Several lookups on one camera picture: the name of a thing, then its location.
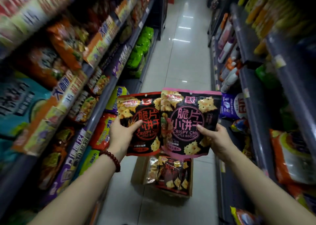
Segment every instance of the left hand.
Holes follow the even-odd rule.
[[[132,140],[133,133],[143,124],[142,120],[138,120],[130,127],[123,127],[117,116],[110,128],[110,146],[109,152],[121,161],[126,155],[127,148]]]

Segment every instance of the floor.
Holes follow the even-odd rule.
[[[166,28],[157,41],[141,92],[163,87],[211,90],[206,0],[175,0],[168,5]],[[151,186],[132,185],[137,157],[125,157],[110,182],[98,225],[217,225],[215,159],[212,151],[194,159],[193,195],[183,200]]]

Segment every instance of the hand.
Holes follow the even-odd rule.
[[[138,120],[130,127],[123,127],[117,116],[110,128],[110,146],[111,152],[119,161],[126,155],[127,148],[132,140],[133,133],[143,124],[142,120]]]
[[[212,140],[211,149],[223,162],[229,162],[232,153],[239,151],[230,139],[226,128],[219,123],[216,124],[215,132],[207,130],[201,125],[197,125],[197,129]]]

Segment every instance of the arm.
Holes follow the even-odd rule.
[[[123,127],[116,118],[110,129],[108,149],[118,160],[124,158],[134,131],[143,122],[140,120],[131,127]],[[83,224],[97,199],[104,191],[116,170],[115,164],[107,155],[101,155],[83,175],[78,177],[61,195],[49,203],[29,223],[30,225]]]
[[[214,153],[233,171],[256,208],[270,225],[312,225],[316,217],[266,177],[231,141],[220,124],[216,132],[198,126],[198,130],[212,139]]]

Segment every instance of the tile floor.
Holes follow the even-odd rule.
[[[141,92],[163,87],[211,90],[207,29],[211,11],[206,0],[175,0],[168,5],[166,28],[155,51]],[[137,157],[125,157],[121,173],[110,182],[98,225],[217,225],[214,154],[194,160],[193,196],[170,197],[150,186],[130,183]]]

